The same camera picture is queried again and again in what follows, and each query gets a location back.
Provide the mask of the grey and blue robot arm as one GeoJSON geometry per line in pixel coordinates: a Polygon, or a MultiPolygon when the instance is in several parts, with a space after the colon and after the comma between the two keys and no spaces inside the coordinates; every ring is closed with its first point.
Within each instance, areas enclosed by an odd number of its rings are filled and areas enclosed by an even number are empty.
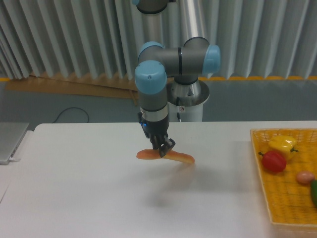
{"type": "Polygon", "coordinates": [[[163,158],[172,152],[175,141],[168,136],[170,121],[202,121],[210,91],[199,77],[220,70],[220,48],[206,38],[202,2],[182,0],[179,6],[182,46],[146,42],[135,68],[138,120],[152,144],[144,158],[163,158]]]}

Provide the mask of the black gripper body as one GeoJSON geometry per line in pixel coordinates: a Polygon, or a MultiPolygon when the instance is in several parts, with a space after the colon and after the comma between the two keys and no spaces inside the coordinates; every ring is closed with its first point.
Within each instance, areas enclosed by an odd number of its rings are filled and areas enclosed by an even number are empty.
{"type": "Polygon", "coordinates": [[[168,137],[167,129],[169,127],[169,118],[166,116],[159,121],[149,121],[142,117],[142,113],[138,113],[139,124],[141,125],[145,136],[151,140],[152,136],[157,136],[160,140],[160,146],[163,144],[166,137],[168,137]]]}

